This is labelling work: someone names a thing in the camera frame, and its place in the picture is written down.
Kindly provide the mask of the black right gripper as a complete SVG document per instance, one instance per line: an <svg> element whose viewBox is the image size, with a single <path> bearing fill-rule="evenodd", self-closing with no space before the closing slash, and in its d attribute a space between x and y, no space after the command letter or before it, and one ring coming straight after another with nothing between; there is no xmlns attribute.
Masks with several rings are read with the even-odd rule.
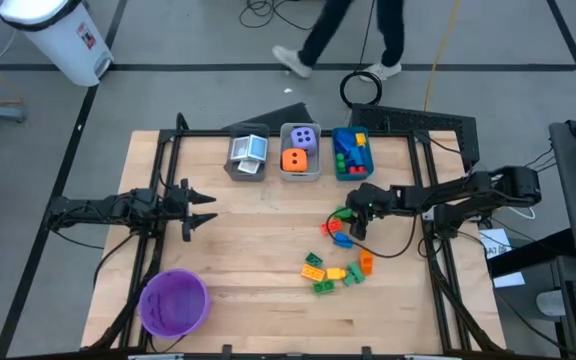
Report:
<svg viewBox="0 0 576 360"><path fill-rule="evenodd" d="M393 214L395 195L374 184L364 182L358 189L348 193L345 205L358 214L350 220L350 234L364 241L370 220Z"/></svg>

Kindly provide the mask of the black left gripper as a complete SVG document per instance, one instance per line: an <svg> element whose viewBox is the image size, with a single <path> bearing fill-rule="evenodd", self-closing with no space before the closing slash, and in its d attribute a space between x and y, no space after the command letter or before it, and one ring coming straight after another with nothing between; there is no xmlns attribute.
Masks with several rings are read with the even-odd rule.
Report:
<svg viewBox="0 0 576 360"><path fill-rule="evenodd" d="M182 239L191 241L191 232L200 225L216 218L217 213L190 214L189 204L205 204L215 202L212 196L195 191L187 178L180 180L180 189L170 189L161 202L161 219L165 221L180 221L182 223Z"/></svg>

